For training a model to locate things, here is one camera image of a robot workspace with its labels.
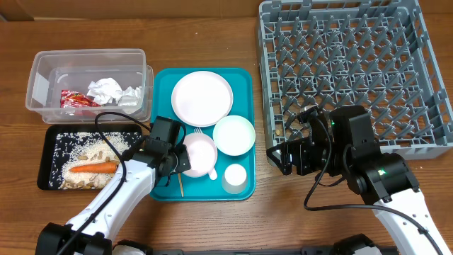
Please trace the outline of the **orange carrot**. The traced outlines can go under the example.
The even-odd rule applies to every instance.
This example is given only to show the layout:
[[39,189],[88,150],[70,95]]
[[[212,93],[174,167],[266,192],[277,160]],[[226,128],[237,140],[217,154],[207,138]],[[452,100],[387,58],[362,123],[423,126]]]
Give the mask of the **orange carrot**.
[[95,174],[114,174],[117,170],[117,164],[110,162],[103,162],[98,164],[89,164],[82,166],[75,166],[70,169],[74,173],[95,173]]

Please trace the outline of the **bowl with rice and nuts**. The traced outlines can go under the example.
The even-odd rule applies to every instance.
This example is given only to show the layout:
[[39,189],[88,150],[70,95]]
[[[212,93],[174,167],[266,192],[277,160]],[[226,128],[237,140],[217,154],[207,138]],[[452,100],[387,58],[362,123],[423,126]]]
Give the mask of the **bowl with rice and nuts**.
[[183,174],[190,178],[208,175],[217,163],[217,147],[212,138],[195,132],[187,135],[183,144],[186,146],[190,161],[190,169]]

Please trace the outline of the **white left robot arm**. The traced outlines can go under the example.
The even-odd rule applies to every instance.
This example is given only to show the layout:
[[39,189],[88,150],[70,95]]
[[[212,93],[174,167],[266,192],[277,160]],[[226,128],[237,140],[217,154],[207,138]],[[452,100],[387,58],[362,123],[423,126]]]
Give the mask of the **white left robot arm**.
[[149,134],[131,148],[117,153],[120,164],[112,180],[93,201],[65,225],[49,223],[41,231],[36,255],[152,254],[150,246],[115,238],[136,205],[162,179],[190,169],[183,141],[184,124],[157,117],[146,126]]

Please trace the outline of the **red snack wrapper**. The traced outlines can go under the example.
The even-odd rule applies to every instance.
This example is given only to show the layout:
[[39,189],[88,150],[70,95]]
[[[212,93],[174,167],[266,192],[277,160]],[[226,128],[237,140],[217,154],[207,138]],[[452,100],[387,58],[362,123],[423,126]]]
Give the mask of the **red snack wrapper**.
[[92,108],[100,106],[101,105],[91,100],[88,96],[85,96],[84,94],[77,91],[62,90],[61,92],[60,107],[74,108],[73,110],[67,112],[67,114],[69,115],[95,116],[96,114],[91,110],[82,110],[81,108]]

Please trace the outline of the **white napkin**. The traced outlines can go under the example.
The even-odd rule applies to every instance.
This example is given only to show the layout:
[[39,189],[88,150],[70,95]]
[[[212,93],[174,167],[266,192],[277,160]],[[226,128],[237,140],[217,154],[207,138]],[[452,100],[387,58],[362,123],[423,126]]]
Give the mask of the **white napkin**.
[[133,89],[129,86],[123,91],[122,97],[118,101],[117,105],[121,107],[122,112],[125,114],[133,114],[139,110],[139,102],[142,95],[142,88],[140,86]]
[[98,105],[112,103],[113,100],[118,102],[122,97],[123,91],[121,86],[113,78],[100,79],[97,82],[92,81],[88,86],[87,96],[93,98]]

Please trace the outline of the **white bowl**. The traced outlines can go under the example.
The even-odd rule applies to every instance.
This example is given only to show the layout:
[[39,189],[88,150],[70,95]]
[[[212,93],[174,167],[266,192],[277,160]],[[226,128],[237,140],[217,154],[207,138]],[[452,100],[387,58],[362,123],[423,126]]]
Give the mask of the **white bowl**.
[[256,132],[249,120],[240,115],[228,115],[214,127],[212,138],[222,153],[240,156],[255,144]]

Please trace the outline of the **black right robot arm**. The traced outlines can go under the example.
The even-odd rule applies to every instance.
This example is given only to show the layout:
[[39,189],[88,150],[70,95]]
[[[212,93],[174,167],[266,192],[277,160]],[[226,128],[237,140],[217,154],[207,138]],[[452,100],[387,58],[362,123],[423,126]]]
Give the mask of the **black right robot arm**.
[[317,211],[372,210],[400,254],[450,253],[417,178],[401,155],[380,150],[364,107],[343,106],[324,115],[313,106],[299,113],[297,120],[310,127],[309,136],[268,148],[268,159],[284,175],[316,174],[307,199],[328,174],[346,181],[363,200],[361,204],[317,206]]

